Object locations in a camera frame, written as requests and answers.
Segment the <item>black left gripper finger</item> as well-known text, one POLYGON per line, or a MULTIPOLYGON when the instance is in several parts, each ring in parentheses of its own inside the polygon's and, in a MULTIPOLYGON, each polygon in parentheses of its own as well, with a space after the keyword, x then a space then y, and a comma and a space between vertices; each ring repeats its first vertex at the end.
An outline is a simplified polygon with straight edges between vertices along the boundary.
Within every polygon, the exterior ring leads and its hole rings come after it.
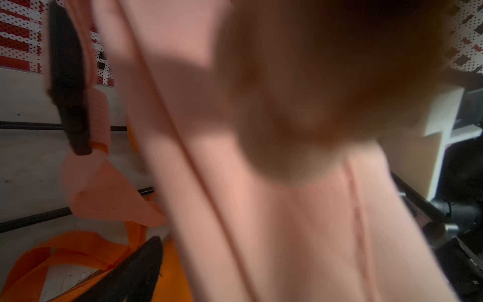
POLYGON ((164 256, 154 236, 76 301, 151 301, 164 256))

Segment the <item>pink sling bag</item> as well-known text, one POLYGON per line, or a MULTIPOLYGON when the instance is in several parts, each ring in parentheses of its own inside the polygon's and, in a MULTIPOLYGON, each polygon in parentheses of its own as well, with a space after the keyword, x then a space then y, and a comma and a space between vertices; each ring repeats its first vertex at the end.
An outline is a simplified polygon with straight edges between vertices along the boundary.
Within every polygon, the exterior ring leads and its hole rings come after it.
POLYGON ((76 216, 170 225, 202 301, 457 301, 379 139, 437 92, 446 1, 50 1, 76 216))

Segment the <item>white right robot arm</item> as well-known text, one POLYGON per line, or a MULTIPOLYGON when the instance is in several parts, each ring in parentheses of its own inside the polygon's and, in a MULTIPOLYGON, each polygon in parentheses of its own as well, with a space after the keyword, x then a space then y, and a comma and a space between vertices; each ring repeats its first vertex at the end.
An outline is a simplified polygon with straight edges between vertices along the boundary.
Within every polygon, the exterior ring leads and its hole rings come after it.
POLYGON ((482 69, 441 79, 418 123, 381 145, 446 279, 461 301, 481 301, 482 69))

